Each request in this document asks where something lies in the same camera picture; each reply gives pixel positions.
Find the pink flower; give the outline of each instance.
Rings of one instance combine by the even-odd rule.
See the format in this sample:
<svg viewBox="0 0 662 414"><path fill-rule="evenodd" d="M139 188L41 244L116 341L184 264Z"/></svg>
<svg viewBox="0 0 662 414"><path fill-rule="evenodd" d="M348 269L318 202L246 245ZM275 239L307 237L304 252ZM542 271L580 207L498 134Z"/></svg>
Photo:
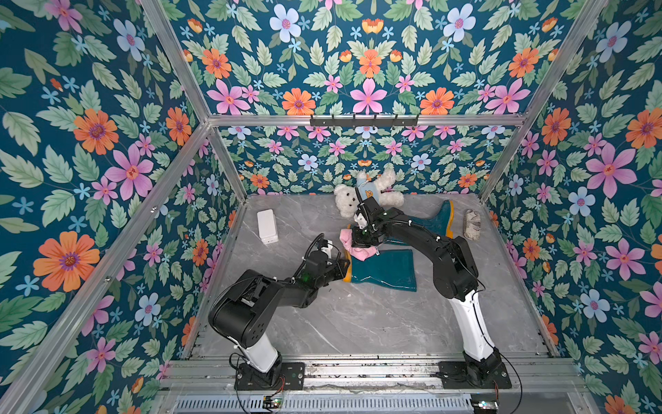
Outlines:
<svg viewBox="0 0 662 414"><path fill-rule="evenodd" d="M239 98L242 97L242 88L239 86L233 86L232 89L228 92L228 86L220 79L216 79L216 88L218 91L207 91L207 95L219 101L216 104L216 111L218 113L225 113L230 110L232 115L240 115L240 109L247 111L250 109L250 106L246 101L241 101Z"/></svg>
<svg viewBox="0 0 662 414"><path fill-rule="evenodd" d="M556 150L552 150L551 152L544 150L542 152L542 158L536 161L536 164L540 166L538 170L539 176L547 174L547 177L549 177L551 175L551 169L559 165L559 162L554 160L554 157L556 157Z"/></svg>
<svg viewBox="0 0 662 414"><path fill-rule="evenodd" d="M138 249L133 249L131 254L128 255L128 258L126 258L126 262L124 262L124 265L120 269L119 272L117 272L117 276L115 278L117 280L122 280L124 278L124 271L128 270L129 272L133 272L136 269L136 264L132 262L130 259L133 259L136 257L136 253L138 252Z"/></svg>
<svg viewBox="0 0 662 414"><path fill-rule="evenodd" d="M642 248L633 248L630 250L630 243L622 238L620 242L618 242L618 250L613 246L607 246L604 249L609 256L615 257L615 259L610 259L607 262L607 267L611 270L620 268L618 274L620 274L623 280L628 280L630 278L630 270L636 274L646 273L643 266L634 261L643 257L644 251Z"/></svg>
<svg viewBox="0 0 662 414"><path fill-rule="evenodd" d="M103 299L97 305L97 310L95 310L92 316L90 316L87 322L85 322L83 330L81 331L83 336L87 336L90 332L92 332L95 319L100 324L108 323L108 312L102 309L106 309L108 306L110 306L114 299L115 297L113 295L103 297Z"/></svg>
<svg viewBox="0 0 662 414"><path fill-rule="evenodd" d="M276 135L285 135L285 139L291 141L292 136L299 136L299 132L297 131L296 127L278 127L278 132L276 132Z"/></svg>
<svg viewBox="0 0 662 414"><path fill-rule="evenodd" d="M401 146L401 142L395 142L395 140L393 140L390 144L386 145L386 153L391 156L397 155L398 152L402 152Z"/></svg>
<svg viewBox="0 0 662 414"><path fill-rule="evenodd" d="M248 98L248 103L260 102L260 99L258 98L259 94L260 91L253 90L253 85L249 85L248 87L242 86L242 98Z"/></svg>
<svg viewBox="0 0 662 414"><path fill-rule="evenodd" d="M111 203L111 198L117 198L117 193L113 191L115 188L117 188L117 184L112 182L109 183L106 176L101 177L100 181L101 183L92 183L92 187L97 190L97 192L94 193L94 199L100 200L103 198L103 203L108 205Z"/></svg>
<svg viewBox="0 0 662 414"><path fill-rule="evenodd" d="M538 134L533 134L531 131L526 133L526 139L522 143L522 156L525 156L529 159L534 154L534 151L537 151L540 148L540 145L536 142L538 140Z"/></svg>
<svg viewBox="0 0 662 414"><path fill-rule="evenodd" d="M534 282L532 290L536 294L536 297L541 297L545 293L545 287L540 282Z"/></svg>
<svg viewBox="0 0 662 414"><path fill-rule="evenodd" d="M280 143L280 141L276 142L274 140L271 140L268 146L269 146L269 152L274 152L276 155L280 154L281 151L283 150L283 145Z"/></svg>
<svg viewBox="0 0 662 414"><path fill-rule="evenodd" d="M143 174L151 172L154 163L149 160L140 161L140 150L133 145L128 147L128 159L118 150L113 151L113 158L122 168L110 167L105 176L116 183L123 181L120 188L122 200L131 198L134 187L139 196L146 197L152 189L152 181Z"/></svg>
<svg viewBox="0 0 662 414"><path fill-rule="evenodd" d="M446 139L449 135L455 135L455 125L437 125L436 131L434 131L434 136L438 136L443 140Z"/></svg>
<svg viewBox="0 0 662 414"><path fill-rule="evenodd" d="M584 265L586 267L589 267L591 265L591 260L595 260L598 258L598 256L593 253L591 250L593 250L593 243L586 244L583 241L579 241L579 247L575 247L573 249L573 252L577 254L576 261L578 262L584 262Z"/></svg>
<svg viewBox="0 0 662 414"><path fill-rule="evenodd" d="M602 140L602 134L597 134L595 137L593 135L589 136L589 143L584 145L584 149L589 152L589 157L593 156L593 153L596 155L602 154L602 147L607 145L607 141Z"/></svg>
<svg viewBox="0 0 662 414"><path fill-rule="evenodd" d="M184 187L184 200L191 204L195 200L195 188L191 187L191 184Z"/></svg>
<svg viewBox="0 0 662 414"><path fill-rule="evenodd" d="M400 77L400 82L395 84L395 87L400 88L400 93L404 91L411 91L412 86L414 85L414 81L412 80L411 75L407 75L406 77Z"/></svg>
<svg viewBox="0 0 662 414"><path fill-rule="evenodd" d="M339 154L344 154L345 150L343 148L345 147L347 146L341 144L340 139L338 139L335 144L333 142L329 144L329 153L335 156L338 156Z"/></svg>
<svg viewBox="0 0 662 414"><path fill-rule="evenodd" d="M306 127L306 129L310 131L310 134L308 134L310 140L317 139L317 141L322 142L324 137L331 136L331 131L326 130L327 127Z"/></svg>
<svg viewBox="0 0 662 414"><path fill-rule="evenodd" d="M149 261L150 267L154 266L154 262L160 263L161 262L161 256L160 254L163 253L164 250L162 248L159 248L158 243L154 243L153 245L147 245L147 254L143 256L143 260L146 262Z"/></svg>
<svg viewBox="0 0 662 414"><path fill-rule="evenodd" d="M520 257L520 254L517 252L517 249L514 248L510 251L510 256L512 257L512 261L515 263L515 266L517 266L517 271L520 272L520 277L522 279L526 279L526 270L524 267L526 266L526 257Z"/></svg>
<svg viewBox="0 0 662 414"><path fill-rule="evenodd" d="M662 356L662 346L659 343L660 338L657 336L657 333L651 332L650 339L645 334L640 333L639 340L643 342L643 344L639 345L639 350L644 354L650 354L651 362L658 365Z"/></svg>
<svg viewBox="0 0 662 414"><path fill-rule="evenodd" d="M645 315L649 318L657 318L660 313L662 313L662 284L660 282L655 282L653 285L653 291L655 294L652 294L649 291L641 291L639 295L641 298L652 305L648 305L644 311Z"/></svg>
<svg viewBox="0 0 662 414"><path fill-rule="evenodd" d="M89 359L89 365L85 371L89 374L96 368L97 371L103 372L106 369L106 361L115 359L115 351L111 350L114 346L115 339L108 341L108 344L106 344L106 338L99 339L97 349L91 349L85 354Z"/></svg>
<svg viewBox="0 0 662 414"><path fill-rule="evenodd" d="M338 88L342 87L342 83L340 83L340 76L336 76L334 78L333 75L329 75L328 80L324 81L324 84L326 85L327 92L333 91L338 93Z"/></svg>
<svg viewBox="0 0 662 414"><path fill-rule="evenodd" d="M529 96L531 91L529 89L522 89L522 78L517 79L510 85L510 89L506 89L505 86L499 85L496 87L495 95L496 99L492 99L485 105L487 109L496 108L495 114L501 115L506 112L515 113L520 108L520 104L516 101L526 98Z"/></svg>
<svg viewBox="0 0 662 414"><path fill-rule="evenodd" d="M382 111L381 104L377 101L384 99L386 91L384 89L375 91L375 81L372 78L368 78L363 82L363 92L355 89L350 92L350 95L358 101L354 104L352 112L358 113L365 109L365 114L368 115L370 114L370 109L372 109L373 112Z"/></svg>
<svg viewBox="0 0 662 414"><path fill-rule="evenodd" d="M408 136L409 142L412 142L416 138L418 139L423 138L423 131L425 131L426 129L428 129L428 127L423 125L416 125L415 127L405 127L402 136Z"/></svg>
<svg viewBox="0 0 662 414"><path fill-rule="evenodd" d="M587 187L589 189L596 189L600 187L604 181L604 187L602 190L608 198L612 198L614 194L616 194L616 180L622 184L631 184L637 181L637 176L634 174L634 171L621 169L621 167L632 162L636 152L637 150L630 148L621 152L618 157L614 159L616 149L609 143L605 144L602 149L602 161L595 158L586 161L586 168L590 172L598 173L589 179Z"/></svg>
<svg viewBox="0 0 662 414"><path fill-rule="evenodd" d="M448 144L448 148L451 150L451 154L455 154L456 152L462 151L462 147L466 146L464 142L462 142L462 138L456 140L456 141L451 141Z"/></svg>
<svg viewBox="0 0 662 414"><path fill-rule="evenodd" d="M548 186L547 184L544 183L541 184L540 187L536 190L538 193L538 196L536 198L538 198L540 201L545 203L551 197L551 195L549 194L550 188L551 187Z"/></svg>
<svg viewBox="0 0 662 414"><path fill-rule="evenodd" d="M490 86L489 83L485 85L485 89L478 91L478 100L487 102L488 99L495 96L496 86Z"/></svg>
<svg viewBox="0 0 662 414"><path fill-rule="evenodd" d="M152 157L152 151L156 149L154 145L152 145L152 137L147 136L145 137L143 134L138 135L138 140L134 142L135 146L140 149L140 155L145 155L147 154L148 157Z"/></svg>
<svg viewBox="0 0 662 414"><path fill-rule="evenodd" d="M83 18L83 15L73 7L70 9L69 0L50 0L44 5L46 11L58 18L58 23L64 31L69 30L69 26L78 33L82 33L80 25L76 20Z"/></svg>

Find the orange flower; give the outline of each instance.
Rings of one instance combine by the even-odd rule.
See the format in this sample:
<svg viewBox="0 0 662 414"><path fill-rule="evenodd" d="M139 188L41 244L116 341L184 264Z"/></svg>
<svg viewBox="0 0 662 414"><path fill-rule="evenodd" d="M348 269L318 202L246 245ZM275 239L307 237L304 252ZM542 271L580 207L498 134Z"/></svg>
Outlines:
<svg viewBox="0 0 662 414"><path fill-rule="evenodd" d="M90 264L98 263L99 249L92 248L94 240L87 234L78 239L75 231L60 233L60 242L49 238L39 247L39 253L46 256L34 261L34 275L46 276L42 286L56 291L64 282L64 291L81 287L81 279L87 280L94 270Z"/></svg>
<svg viewBox="0 0 662 414"><path fill-rule="evenodd" d="M195 324L195 316L192 316L189 321L187 322L186 326L184 327L184 336L181 337L181 345L186 346L186 344L189 342L189 335L191 334L191 329L193 329L193 325Z"/></svg>
<svg viewBox="0 0 662 414"><path fill-rule="evenodd" d="M202 33L202 31L203 31L203 24L200 23L199 20L189 19L188 22L189 22L189 27L192 28L194 32L196 32L196 33Z"/></svg>
<svg viewBox="0 0 662 414"><path fill-rule="evenodd" d="M345 50L340 54L340 60L347 63L352 60L352 53L349 50Z"/></svg>
<svg viewBox="0 0 662 414"><path fill-rule="evenodd" d="M538 241L532 238L527 238L524 242L524 248L522 248L522 252L526 258L532 262L540 258L540 246L538 246Z"/></svg>
<svg viewBox="0 0 662 414"><path fill-rule="evenodd" d="M133 386L131 386L131 392L136 394L139 393L140 390L142 389L142 384L144 384L145 378L140 377L136 380L136 382L133 383Z"/></svg>
<svg viewBox="0 0 662 414"><path fill-rule="evenodd" d="M556 17L550 17L545 20L545 23L542 24L542 31L547 33L556 26L556 22L559 21Z"/></svg>
<svg viewBox="0 0 662 414"><path fill-rule="evenodd" d="M522 53L517 53L512 59L512 63L508 66L510 76L512 78L522 78L527 73L534 69L534 65L538 63L540 56L538 56L538 49L526 48Z"/></svg>
<svg viewBox="0 0 662 414"><path fill-rule="evenodd" d="M469 188L476 184L476 181L478 181L478 176L476 176L476 174L468 173L466 176L460 177L459 186Z"/></svg>
<svg viewBox="0 0 662 414"><path fill-rule="evenodd" d="M205 50L203 52L203 64L207 65L207 71L213 74L218 79L229 78L232 72L232 66L228 63L228 58L225 54L219 54L217 49L211 51Z"/></svg>
<svg viewBox="0 0 662 414"><path fill-rule="evenodd" d="M618 395L607 395L607 402L604 403L604 409L609 414L634 414L634 410Z"/></svg>
<svg viewBox="0 0 662 414"><path fill-rule="evenodd" d="M73 135L78 141L83 141L82 147L88 152L96 151L98 155L104 155L107 150L115 147L114 142L120 140L115 121L108 120L108 114L99 110L86 109L85 117L76 117L73 124L77 127Z"/></svg>
<svg viewBox="0 0 662 414"><path fill-rule="evenodd" d="M207 259L207 253L209 253L208 243L205 239L201 238L195 243L195 248L193 249L193 263L196 266L202 266Z"/></svg>
<svg viewBox="0 0 662 414"><path fill-rule="evenodd" d="M547 327L547 332L549 332L549 336L551 337L552 342L554 342L554 345L558 345L559 337L555 335L556 327L554 326L553 323L549 322L549 317L547 317L547 315L542 315L542 321L545 323L545 326Z"/></svg>
<svg viewBox="0 0 662 414"><path fill-rule="evenodd" d="M183 146L191 136L189 117L181 111L181 108L170 108L167 110L167 115L165 125L170 128L170 138L177 141L177 145Z"/></svg>
<svg viewBox="0 0 662 414"><path fill-rule="evenodd" d="M363 57L359 59L361 65L361 73L367 78L372 78L375 74L379 73L379 65L381 65L381 58L377 55L375 49L368 49L363 53Z"/></svg>
<svg viewBox="0 0 662 414"><path fill-rule="evenodd" d="M402 52L393 49L389 55L389 59L394 63L400 62L402 60Z"/></svg>
<svg viewBox="0 0 662 414"><path fill-rule="evenodd" d="M662 139L662 109L653 108L653 112L648 109L639 112L637 119L630 121L628 129L630 132L625 134L626 141L632 142L634 148L653 148L657 140Z"/></svg>
<svg viewBox="0 0 662 414"><path fill-rule="evenodd" d="M257 188L267 188L269 187L269 180L261 174L253 174L250 178L251 183Z"/></svg>
<svg viewBox="0 0 662 414"><path fill-rule="evenodd" d="M315 108L315 101L310 98L310 92L301 91L298 87L292 89L292 92L285 92L283 98L283 109L287 110L288 115L312 115Z"/></svg>
<svg viewBox="0 0 662 414"><path fill-rule="evenodd" d="M234 224L234 220L237 218L237 210L234 210L233 212L230 213L230 218L228 221L228 227L232 228L232 225Z"/></svg>
<svg viewBox="0 0 662 414"><path fill-rule="evenodd" d="M570 128L571 120L568 118L570 112L567 109L561 108L554 109L554 112L547 116L545 125L542 127L542 140L551 146L558 145L559 141L568 136L566 129Z"/></svg>
<svg viewBox="0 0 662 414"><path fill-rule="evenodd" d="M491 210L490 210L490 219L492 219L492 223L494 223L495 226L498 227L498 215L494 211L491 211Z"/></svg>
<svg viewBox="0 0 662 414"><path fill-rule="evenodd" d="M425 99L420 102L423 115L446 115L448 110L455 105L455 101L451 101L455 95L451 91L446 91L446 88L440 87L437 92L429 91L425 95Z"/></svg>

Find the metal grille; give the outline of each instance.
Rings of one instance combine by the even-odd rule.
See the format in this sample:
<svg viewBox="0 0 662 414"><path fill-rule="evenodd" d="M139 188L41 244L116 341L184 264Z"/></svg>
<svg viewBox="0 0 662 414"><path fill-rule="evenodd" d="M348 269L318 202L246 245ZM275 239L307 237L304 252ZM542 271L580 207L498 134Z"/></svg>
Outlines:
<svg viewBox="0 0 662 414"><path fill-rule="evenodd" d="M246 411L267 413L261 408L262 395L240 395ZM286 395L282 413L372 413L434 412L472 413L468 395L441 397L426 394L398 395ZM237 397L231 395L182 395L175 413L242 413Z"/></svg>

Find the floral wallpaper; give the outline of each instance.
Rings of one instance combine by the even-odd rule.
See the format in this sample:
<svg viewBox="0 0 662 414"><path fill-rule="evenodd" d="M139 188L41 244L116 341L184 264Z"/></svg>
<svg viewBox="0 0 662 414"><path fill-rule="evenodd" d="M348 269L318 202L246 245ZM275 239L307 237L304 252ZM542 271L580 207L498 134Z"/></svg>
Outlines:
<svg viewBox="0 0 662 414"><path fill-rule="evenodd" d="M660 6L609 2L491 198L558 351L609 414L662 409Z"/></svg>
<svg viewBox="0 0 662 414"><path fill-rule="evenodd" d="M0 393L197 126L137 2L0 5ZM31 413L147 412L233 218L203 145Z"/></svg>

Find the black mounting plate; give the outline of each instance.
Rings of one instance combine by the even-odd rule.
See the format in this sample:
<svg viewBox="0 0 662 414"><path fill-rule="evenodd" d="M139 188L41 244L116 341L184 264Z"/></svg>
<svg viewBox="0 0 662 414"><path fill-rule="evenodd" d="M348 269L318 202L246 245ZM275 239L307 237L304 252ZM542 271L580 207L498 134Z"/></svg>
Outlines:
<svg viewBox="0 0 662 414"><path fill-rule="evenodd" d="M254 373L254 368L246 363L239 365L234 383L237 391L277 391L280 388L281 381L277 381L276 386L268 388L268 384L261 381ZM284 390L301 390L303 389L303 380L306 376L306 364L303 362L283 362L281 375L285 377Z"/></svg>

